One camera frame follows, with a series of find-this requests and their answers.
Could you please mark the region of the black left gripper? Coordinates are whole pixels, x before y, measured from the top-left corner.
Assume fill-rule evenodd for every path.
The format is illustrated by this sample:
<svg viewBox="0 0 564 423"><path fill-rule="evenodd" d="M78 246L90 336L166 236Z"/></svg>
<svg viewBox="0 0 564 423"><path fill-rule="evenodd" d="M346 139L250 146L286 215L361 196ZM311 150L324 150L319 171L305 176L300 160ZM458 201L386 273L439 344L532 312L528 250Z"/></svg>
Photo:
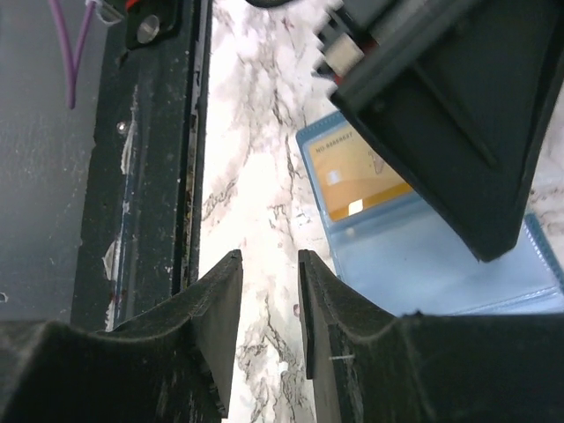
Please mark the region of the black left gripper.
<svg viewBox="0 0 564 423"><path fill-rule="evenodd" d="M560 1L343 1L317 31L333 104L492 261L516 245L563 83Z"/></svg>

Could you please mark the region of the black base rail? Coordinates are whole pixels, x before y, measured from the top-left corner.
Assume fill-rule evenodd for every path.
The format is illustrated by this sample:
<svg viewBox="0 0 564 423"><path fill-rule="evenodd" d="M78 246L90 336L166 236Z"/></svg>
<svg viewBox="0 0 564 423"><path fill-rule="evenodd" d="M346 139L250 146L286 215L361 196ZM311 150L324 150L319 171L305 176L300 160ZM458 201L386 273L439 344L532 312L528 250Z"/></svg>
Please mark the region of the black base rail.
<svg viewBox="0 0 564 423"><path fill-rule="evenodd" d="M127 49L106 41L70 314L112 330L197 281L212 3Z"/></svg>

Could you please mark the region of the gold credit card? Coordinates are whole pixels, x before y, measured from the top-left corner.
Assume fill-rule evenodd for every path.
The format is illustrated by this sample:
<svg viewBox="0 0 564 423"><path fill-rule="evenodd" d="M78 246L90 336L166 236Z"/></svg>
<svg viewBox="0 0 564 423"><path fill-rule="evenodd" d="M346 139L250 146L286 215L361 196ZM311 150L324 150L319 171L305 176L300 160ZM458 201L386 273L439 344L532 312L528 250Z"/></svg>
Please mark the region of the gold credit card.
<svg viewBox="0 0 564 423"><path fill-rule="evenodd" d="M333 221L412 192L412 187L349 125L320 137L307 152Z"/></svg>

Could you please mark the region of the blue leather card holder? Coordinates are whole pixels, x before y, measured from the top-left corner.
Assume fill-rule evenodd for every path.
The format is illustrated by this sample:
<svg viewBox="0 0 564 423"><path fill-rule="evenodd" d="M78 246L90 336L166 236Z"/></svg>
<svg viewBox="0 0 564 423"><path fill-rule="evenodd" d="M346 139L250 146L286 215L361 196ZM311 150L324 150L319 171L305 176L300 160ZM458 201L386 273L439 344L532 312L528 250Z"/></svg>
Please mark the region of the blue leather card holder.
<svg viewBox="0 0 564 423"><path fill-rule="evenodd" d="M346 125L351 126L336 112L296 135L335 270L343 282L393 315L562 311L563 271L533 213L524 216L516 246L490 263L477 260L414 191L331 220L307 148Z"/></svg>

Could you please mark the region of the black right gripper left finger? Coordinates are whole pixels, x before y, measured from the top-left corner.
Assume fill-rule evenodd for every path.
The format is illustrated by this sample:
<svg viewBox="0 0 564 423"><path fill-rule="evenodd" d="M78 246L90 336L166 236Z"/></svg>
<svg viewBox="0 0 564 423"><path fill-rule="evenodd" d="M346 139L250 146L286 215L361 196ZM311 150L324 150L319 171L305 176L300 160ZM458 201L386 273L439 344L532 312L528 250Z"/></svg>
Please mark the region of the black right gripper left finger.
<svg viewBox="0 0 564 423"><path fill-rule="evenodd" d="M242 257L110 332L1 325L4 422L219 422L229 412Z"/></svg>

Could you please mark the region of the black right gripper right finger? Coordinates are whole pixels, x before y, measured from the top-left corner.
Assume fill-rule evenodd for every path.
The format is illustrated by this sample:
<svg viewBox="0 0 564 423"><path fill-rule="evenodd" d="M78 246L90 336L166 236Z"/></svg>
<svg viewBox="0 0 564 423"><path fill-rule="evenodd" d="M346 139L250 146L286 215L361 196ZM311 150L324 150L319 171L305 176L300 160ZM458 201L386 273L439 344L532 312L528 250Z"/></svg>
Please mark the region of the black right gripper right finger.
<svg viewBox="0 0 564 423"><path fill-rule="evenodd" d="M319 421L562 421L562 315L396 317L307 249L299 286Z"/></svg>

